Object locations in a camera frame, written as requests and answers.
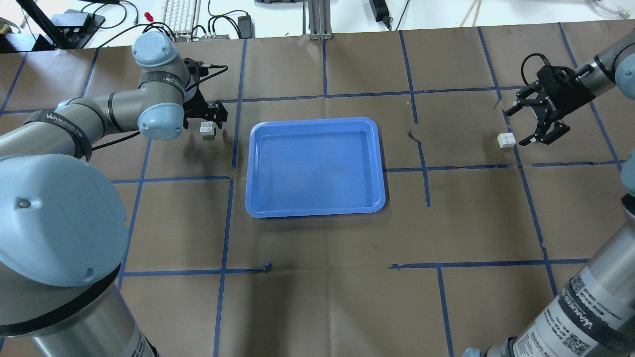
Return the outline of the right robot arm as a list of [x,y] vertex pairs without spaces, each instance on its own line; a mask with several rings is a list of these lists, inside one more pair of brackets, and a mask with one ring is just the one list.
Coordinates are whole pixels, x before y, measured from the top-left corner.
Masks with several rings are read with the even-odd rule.
[[[534,131],[518,142],[553,144],[570,130],[565,117],[613,88],[634,97],[634,32],[629,31],[576,68],[552,64],[544,54],[532,82],[515,93],[506,116],[530,108]],[[555,298],[522,330],[465,357],[632,357],[634,355],[634,156],[619,169],[624,221]]]

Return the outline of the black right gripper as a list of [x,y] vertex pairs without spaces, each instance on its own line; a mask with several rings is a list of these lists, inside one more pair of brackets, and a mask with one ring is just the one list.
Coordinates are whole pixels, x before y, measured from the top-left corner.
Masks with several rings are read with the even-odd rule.
[[[506,116],[515,115],[522,108],[531,108],[538,117],[545,109],[558,111],[566,116],[589,104],[596,95],[583,86],[578,77],[592,71],[589,65],[576,71],[562,66],[545,65],[537,72],[538,83],[530,83],[515,93],[512,106],[504,111]],[[530,95],[538,94],[535,99]],[[570,131],[570,126],[562,120],[538,119],[533,135],[520,140],[518,145],[532,143],[550,145]]]

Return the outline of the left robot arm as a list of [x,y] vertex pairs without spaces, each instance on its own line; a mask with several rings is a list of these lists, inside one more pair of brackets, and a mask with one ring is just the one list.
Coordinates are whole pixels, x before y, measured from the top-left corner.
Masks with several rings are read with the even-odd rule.
[[136,130],[172,140],[189,118],[221,128],[227,111],[199,85],[211,64],[182,58],[161,32],[131,48],[138,87],[75,97],[1,137],[1,336],[47,357],[156,357],[116,287],[128,249],[126,210],[90,164],[93,144]]

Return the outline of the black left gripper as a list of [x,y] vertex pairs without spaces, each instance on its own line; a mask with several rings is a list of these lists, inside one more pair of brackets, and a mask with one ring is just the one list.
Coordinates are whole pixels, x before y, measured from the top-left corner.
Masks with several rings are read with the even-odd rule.
[[221,65],[204,64],[190,58],[185,58],[184,63],[192,76],[192,81],[186,84],[186,94],[193,93],[190,99],[184,99],[184,129],[199,130],[201,119],[212,121],[218,129],[223,129],[228,120],[227,109],[220,100],[207,104],[199,89],[201,83],[221,74],[220,71],[209,74],[209,69],[221,68]]

